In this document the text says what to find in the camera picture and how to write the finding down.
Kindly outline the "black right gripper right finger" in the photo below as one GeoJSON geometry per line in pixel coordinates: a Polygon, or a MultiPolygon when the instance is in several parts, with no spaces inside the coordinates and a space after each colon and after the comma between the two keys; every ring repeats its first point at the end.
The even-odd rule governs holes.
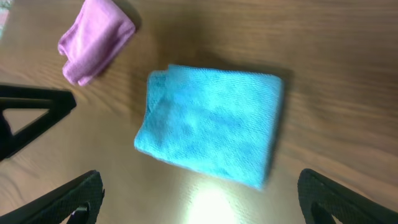
{"type": "Polygon", "coordinates": [[[315,172],[301,171],[298,200],[305,223],[397,223],[397,212],[315,172]]]}

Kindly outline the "blue cloth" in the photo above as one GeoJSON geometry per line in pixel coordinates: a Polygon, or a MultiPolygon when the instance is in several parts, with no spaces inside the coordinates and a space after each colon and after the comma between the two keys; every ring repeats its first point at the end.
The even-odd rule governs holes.
{"type": "Polygon", "coordinates": [[[134,146],[166,163],[261,189],[283,90],[271,74],[182,65],[154,71],[134,146]]]}

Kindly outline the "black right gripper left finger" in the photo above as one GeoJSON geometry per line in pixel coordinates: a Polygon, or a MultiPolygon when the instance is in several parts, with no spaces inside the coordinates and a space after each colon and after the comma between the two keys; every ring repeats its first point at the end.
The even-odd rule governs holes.
{"type": "Polygon", "coordinates": [[[1,216],[1,223],[95,224],[104,198],[100,173],[91,170],[1,216]]]}

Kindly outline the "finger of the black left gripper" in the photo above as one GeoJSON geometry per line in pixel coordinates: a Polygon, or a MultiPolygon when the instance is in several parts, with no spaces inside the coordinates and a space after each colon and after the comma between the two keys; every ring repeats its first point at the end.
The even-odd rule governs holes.
{"type": "Polygon", "coordinates": [[[75,107],[70,91],[1,85],[1,160],[18,153],[75,107]],[[13,133],[4,116],[4,111],[9,109],[45,110],[45,113],[13,133]]]}

